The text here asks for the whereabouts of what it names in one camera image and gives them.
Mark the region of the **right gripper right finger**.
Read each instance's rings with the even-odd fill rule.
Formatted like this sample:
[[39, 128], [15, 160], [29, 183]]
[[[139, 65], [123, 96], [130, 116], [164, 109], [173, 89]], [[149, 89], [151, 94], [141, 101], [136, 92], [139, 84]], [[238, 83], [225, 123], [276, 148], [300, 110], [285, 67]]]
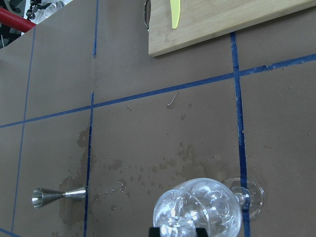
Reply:
[[197, 237], [208, 237], [207, 230], [205, 228], [196, 228]]

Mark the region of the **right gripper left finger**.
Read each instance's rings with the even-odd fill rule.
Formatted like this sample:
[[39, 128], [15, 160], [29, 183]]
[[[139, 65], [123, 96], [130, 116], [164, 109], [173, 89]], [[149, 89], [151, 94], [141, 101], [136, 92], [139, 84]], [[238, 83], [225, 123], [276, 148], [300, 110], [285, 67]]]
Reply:
[[159, 227], [150, 227], [149, 228], [149, 237], [160, 237], [160, 228]]

